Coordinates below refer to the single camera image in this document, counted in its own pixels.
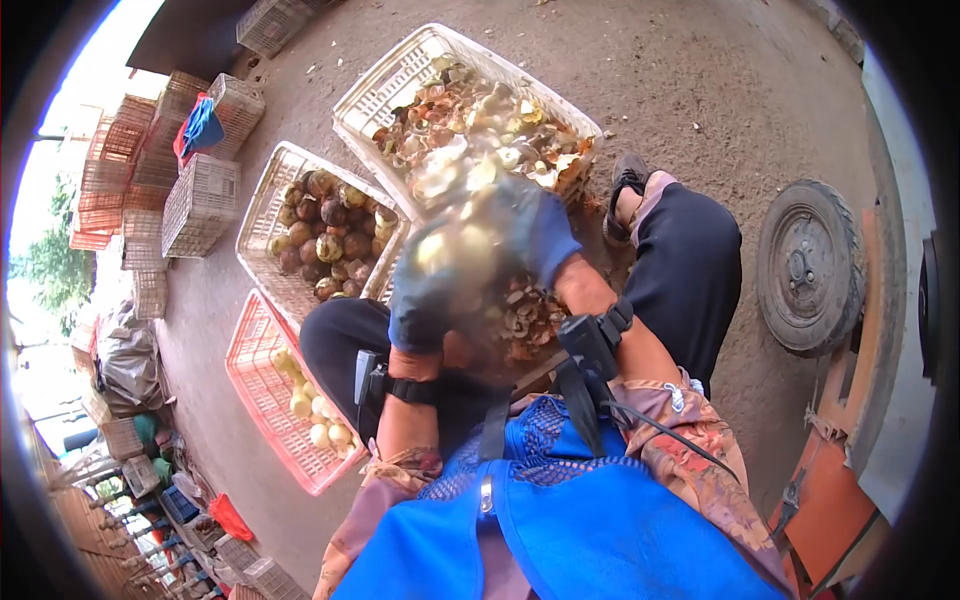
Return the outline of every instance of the shoe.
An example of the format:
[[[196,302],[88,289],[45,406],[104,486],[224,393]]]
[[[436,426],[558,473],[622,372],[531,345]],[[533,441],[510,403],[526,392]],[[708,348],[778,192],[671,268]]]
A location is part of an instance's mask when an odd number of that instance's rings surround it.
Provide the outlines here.
[[[635,152],[624,153],[613,166],[613,192],[603,220],[603,237],[611,246],[623,248],[630,245],[630,230],[616,221],[616,200],[620,190],[630,187],[640,196],[650,179],[650,169],[643,158]]]

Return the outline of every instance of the cable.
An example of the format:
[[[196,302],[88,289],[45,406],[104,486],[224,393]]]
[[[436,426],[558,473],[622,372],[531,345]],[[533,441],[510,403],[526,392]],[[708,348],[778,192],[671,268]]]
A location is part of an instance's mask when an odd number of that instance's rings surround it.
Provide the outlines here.
[[[727,473],[730,474],[730,477],[732,477],[733,480],[736,481],[737,484],[740,484],[740,479],[737,478],[736,474],[733,473],[733,471],[730,469],[730,467],[727,467],[727,466],[724,465],[722,462],[720,462],[719,460],[717,460],[717,458],[716,458],[715,456],[713,456],[713,455],[711,455],[710,453],[708,453],[707,451],[703,450],[700,446],[698,446],[698,445],[696,445],[695,443],[691,442],[690,440],[688,440],[688,439],[685,438],[684,436],[680,435],[680,434],[677,433],[676,431],[673,431],[672,429],[670,429],[670,428],[668,428],[668,427],[665,427],[664,425],[656,422],[655,420],[650,419],[649,417],[647,417],[647,416],[644,415],[643,413],[639,412],[638,410],[635,410],[635,409],[627,406],[626,404],[621,404],[620,402],[614,402],[613,400],[604,400],[604,401],[600,402],[600,406],[606,406],[606,407],[609,407],[609,408],[611,408],[611,409],[614,409],[614,408],[615,408],[615,409],[618,409],[618,410],[621,410],[621,411],[626,411],[626,412],[630,413],[631,415],[637,417],[638,419],[642,420],[643,422],[647,423],[648,425],[654,427],[654,428],[657,429],[659,432],[665,433],[666,435],[670,436],[671,438],[679,441],[681,444],[683,444],[683,445],[685,445],[686,447],[690,448],[691,450],[693,450],[694,452],[696,452],[696,453],[699,454],[700,456],[703,456],[704,458],[706,458],[707,460],[709,460],[709,461],[711,461],[712,463],[716,464],[717,466],[722,467],[723,470],[725,470]]]

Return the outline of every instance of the red cloth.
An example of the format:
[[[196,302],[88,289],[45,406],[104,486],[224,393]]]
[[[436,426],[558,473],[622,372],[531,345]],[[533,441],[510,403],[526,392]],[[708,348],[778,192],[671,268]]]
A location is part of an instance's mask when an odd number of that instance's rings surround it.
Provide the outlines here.
[[[193,103],[193,108],[196,108],[197,105],[206,98],[206,92],[199,92],[197,94],[197,102]],[[180,130],[177,132],[177,137],[174,138],[174,154],[177,156],[177,163],[180,166],[180,170],[183,170],[183,167],[186,166],[186,163],[190,162],[190,158],[193,157],[197,152],[188,153],[184,158],[180,158],[180,154],[183,153],[183,132],[186,131],[186,124],[190,122],[190,115],[187,115],[186,119],[183,121],[183,124],[180,125]],[[209,150],[204,148],[200,150],[200,154],[207,155],[210,154]]]
[[[210,502],[210,516],[215,518],[224,531],[238,540],[250,541],[253,539],[253,532],[243,522],[240,514],[233,508],[230,499],[225,493],[218,493],[217,497]]]

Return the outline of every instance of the blue crate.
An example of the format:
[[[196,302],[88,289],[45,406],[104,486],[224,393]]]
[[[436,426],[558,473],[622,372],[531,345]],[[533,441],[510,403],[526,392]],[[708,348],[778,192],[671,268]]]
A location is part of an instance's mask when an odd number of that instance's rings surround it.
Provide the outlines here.
[[[190,501],[183,497],[180,490],[175,487],[168,488],[166,492],[160,495],[160,504],[179,525],[200,513],[200,509],[190,504]]]

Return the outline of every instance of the foot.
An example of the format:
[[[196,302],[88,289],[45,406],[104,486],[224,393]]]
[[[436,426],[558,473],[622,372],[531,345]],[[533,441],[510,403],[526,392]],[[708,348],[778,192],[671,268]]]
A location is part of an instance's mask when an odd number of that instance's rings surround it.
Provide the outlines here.
[[[613,192],[603,221],[604,239],[611,246],[630,244],[630,220],[643,202],[649,178],[650,170],[637,153],[624,153],[614,164]]]

